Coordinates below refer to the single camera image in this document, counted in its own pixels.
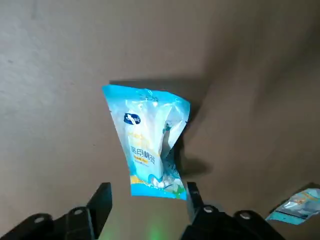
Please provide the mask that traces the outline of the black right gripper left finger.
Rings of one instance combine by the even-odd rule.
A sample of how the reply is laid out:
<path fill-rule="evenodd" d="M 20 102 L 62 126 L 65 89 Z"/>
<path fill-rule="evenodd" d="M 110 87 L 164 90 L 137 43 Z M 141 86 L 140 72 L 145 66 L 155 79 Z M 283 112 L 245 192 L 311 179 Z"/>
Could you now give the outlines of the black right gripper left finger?
<path fill-rule="evenodd" d="M 48 213 L 33 214 L 2 240 L 97 240 L 112 210 L 112 186 L 103 182 L 85 206 L 78 206 L 57 219 Z"/>

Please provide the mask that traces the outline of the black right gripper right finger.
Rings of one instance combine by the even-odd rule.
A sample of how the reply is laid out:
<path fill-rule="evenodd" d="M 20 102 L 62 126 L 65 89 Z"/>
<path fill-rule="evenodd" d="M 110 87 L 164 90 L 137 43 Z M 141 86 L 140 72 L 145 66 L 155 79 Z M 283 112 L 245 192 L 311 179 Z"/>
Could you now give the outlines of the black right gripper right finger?
<path fill-rule="evenodd" d="M 182 240 L 283 240 L 264 218 L 252 210 L 240 210 L 232 216 L 205 204 L 195 182 L 187 182 L 187 208 L 191 223 Z"/>

